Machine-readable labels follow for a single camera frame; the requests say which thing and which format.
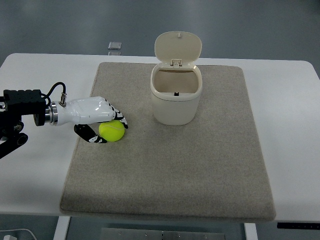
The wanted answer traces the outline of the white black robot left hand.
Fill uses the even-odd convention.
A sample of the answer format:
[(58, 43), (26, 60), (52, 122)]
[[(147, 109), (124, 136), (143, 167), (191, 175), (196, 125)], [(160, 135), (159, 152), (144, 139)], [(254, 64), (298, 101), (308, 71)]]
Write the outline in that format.
[(44, 122), (52, 126), (74, 124), (74, 132), (88, 143), (104, 144), (108, 140), (98, 135), (91, 124), (118, 121), (125, 129), (128, 123), (120, 110), (101, 96), (68, 101), (65, 106), (52, 102), (45, 110)]

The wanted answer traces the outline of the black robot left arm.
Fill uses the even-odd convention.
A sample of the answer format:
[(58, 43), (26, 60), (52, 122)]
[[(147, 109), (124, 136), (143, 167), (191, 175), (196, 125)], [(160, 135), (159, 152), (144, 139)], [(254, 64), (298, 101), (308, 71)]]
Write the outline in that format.
[(36, 126), (46, 123), (58, 123), (58, 105), (51, 101), (50, 95), (57, 86), (62, 86), (61, 98), (58, 104), (67, 105), (66, 85), (55, 83), (47, 94), (39, 89), (3, 91), (0, 97), (0, 157), (3, 158), (23, 146), (28, 141), (28, 135), (22, 133), (24, 123), (22, 116), (32, 115)]

